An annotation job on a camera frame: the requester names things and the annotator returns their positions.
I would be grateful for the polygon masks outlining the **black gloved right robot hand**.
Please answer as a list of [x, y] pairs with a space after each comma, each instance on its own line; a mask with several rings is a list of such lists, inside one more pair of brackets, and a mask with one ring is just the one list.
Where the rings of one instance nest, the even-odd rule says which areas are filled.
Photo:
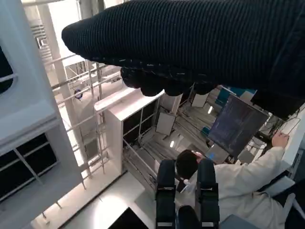
[[131, 0], [66, 26], [73, 53], [146, 96], [219, 85], [305, 96], [302, 0]]

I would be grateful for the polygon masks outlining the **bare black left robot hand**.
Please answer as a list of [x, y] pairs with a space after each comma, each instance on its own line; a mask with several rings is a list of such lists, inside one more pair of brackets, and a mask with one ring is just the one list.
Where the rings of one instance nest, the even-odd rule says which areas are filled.
[[219, 228], [218, 183], [211, 160], [201, 160], [195, 178], [195, 207], [185, 205], [177, 209], [174, 161], [166, 159], [161, 162], [155, 192], [156, 229]]

